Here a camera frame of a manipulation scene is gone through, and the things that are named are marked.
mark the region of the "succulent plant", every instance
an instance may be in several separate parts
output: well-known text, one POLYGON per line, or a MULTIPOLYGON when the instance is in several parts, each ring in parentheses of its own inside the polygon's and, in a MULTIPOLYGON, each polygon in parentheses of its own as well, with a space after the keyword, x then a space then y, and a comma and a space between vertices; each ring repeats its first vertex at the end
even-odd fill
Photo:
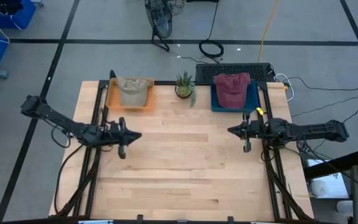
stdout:
POLYGON ((177 76, 177 86, 188 86, 191 82, 192 75, 188 76, 187 71, 183 72, 183 77, 180 75, 177 76))
POLYGON ((193 107, 196 103, 196 88, 195 83, 191 81, 192 75, 188 76, 188 72, 184 71, 183 76, 177 76, 177 94, 183 97, 191 96, 191 104, 190 106, 193 107))

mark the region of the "potted plant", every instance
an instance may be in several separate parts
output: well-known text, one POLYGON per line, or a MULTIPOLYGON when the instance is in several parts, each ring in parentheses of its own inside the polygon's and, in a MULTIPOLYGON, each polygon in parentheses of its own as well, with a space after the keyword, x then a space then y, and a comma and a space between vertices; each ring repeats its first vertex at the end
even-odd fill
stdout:
POLYGON ((193 107, 196 103, 196 88, 195 83, 191 81, 192 75, 188 76, 188 73, 183 72, 183 76, 178 75, 177 82, 175 85, 175 93, 182 99, 189 98, 191 96, 191 104, 193 107))

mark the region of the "red cap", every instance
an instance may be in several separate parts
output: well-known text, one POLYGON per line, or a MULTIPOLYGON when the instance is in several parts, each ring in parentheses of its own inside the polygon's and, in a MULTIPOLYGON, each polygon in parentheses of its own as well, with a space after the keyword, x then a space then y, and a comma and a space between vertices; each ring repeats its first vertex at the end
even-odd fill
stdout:
POLYGON ((214 77, 214 83, 222 107, 240 109, 245 106, 247 87, 251 83, 248 73, 220 74, 214 77))

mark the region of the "gray floor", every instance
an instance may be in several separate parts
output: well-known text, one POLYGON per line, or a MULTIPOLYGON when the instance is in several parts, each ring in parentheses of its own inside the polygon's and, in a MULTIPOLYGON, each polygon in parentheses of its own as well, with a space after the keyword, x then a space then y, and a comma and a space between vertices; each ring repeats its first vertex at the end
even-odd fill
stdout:
MULTIPOLYGON (((74 0, 44 0, 29 28, 7 30, 14 39, 59 39, 74 0)), ((358 0, 346 0, 358 26, 358 0)), ((212 39, 260 40, 274 0, 221 0, 212 39)), ((209 35, 215 4, 193 2, 173 18, 169 39, 205 39, 209 35)), ((151 28, 140 0, 80 0, 68 39, 147 40, 151 28)), ((339 0, 280 0, 267 40, 357 41, 339 0)), ((224 63, 256 62, 258 45, 225 45, 224 63)), ((40 93, 57 44, 11 44, 0 64, 9 71, 0 80, 0 201, 22 146, 30 119, 20 114, 28 94, 40 93)), ((197 45, 171 45, 172 51, 212 62, 197 45)), ((301 77, 309 86, 358 87, 358 46, 266 45, 263 62, 276 73, 301 77)), ((48 93, 56 110, 73 116, 80 84, 84 80, 107 79, 110 69, 124 77, 153 77, 174 80, 195 63, 177 58, 150 44, 65 44, 48 93)), ((295 98, 289 102, 296 114, 357 96, 355 92, 318 91, 292 81, 295 98)), ((293 118, 295 123, 343 121, 358 109, 358 99, 326 110, 293 118)), ((340 157, 358 151, 358 115, 347 123, 350 138, 345 143, 325 142, 318 152, 340 157)), ((17 181, 5 221, 43 218, 48 215, 63 150, 50 139, 50 127, 39 122, 17 181)), ((316 146, 319 141, 311 141, 316 146)), ((312 201, 317 218, 344 222, 332 201, 312 201)))

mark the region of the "orange tray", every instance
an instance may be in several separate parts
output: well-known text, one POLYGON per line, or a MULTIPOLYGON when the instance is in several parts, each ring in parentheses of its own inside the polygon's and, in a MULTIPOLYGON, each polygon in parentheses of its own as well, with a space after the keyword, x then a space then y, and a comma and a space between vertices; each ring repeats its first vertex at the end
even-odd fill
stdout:
MULTIPOLYGON (((128 80, 136 80, 137 78, 126 78, 128 80)), ((117 78, 110 79, 109 90, 107 92, 106 106, 112 110, 152 110, 154 108, 154 79, 142 78, 149 80, 153 84, 147 89, 146 104, 144 106, 121 106, 119 99, 119 88, 117 85, 117 78)))

